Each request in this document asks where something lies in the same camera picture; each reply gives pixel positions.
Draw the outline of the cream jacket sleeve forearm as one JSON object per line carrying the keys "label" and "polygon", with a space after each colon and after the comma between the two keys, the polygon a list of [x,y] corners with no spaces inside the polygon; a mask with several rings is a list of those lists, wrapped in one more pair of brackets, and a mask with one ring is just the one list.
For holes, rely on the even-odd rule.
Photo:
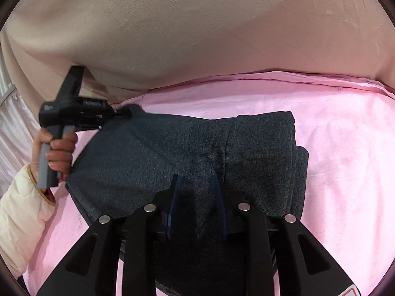
{"label": "cream jacket sleeve forearm", "polygon": [[55,209],[52,192],[36,188],[25,165],[1,197],[1,257],[16,279],[26,272]]}

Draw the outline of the person's left hand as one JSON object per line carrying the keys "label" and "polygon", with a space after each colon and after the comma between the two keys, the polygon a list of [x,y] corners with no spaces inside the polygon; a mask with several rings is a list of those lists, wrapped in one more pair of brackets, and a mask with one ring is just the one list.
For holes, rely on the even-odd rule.
{"label": "person's left hand", "polygon": [[78,136],[75,131],[68,132],[62,139],[54,139],[53,135],[42,128],[34,139],[30,170],[36,183],[39,181],[40,152],[43,144],[49,144],[50,149],[45,153],[48,166],[60,173],[59,181],[65,181],[71,171],[72,154],[75,150]]}

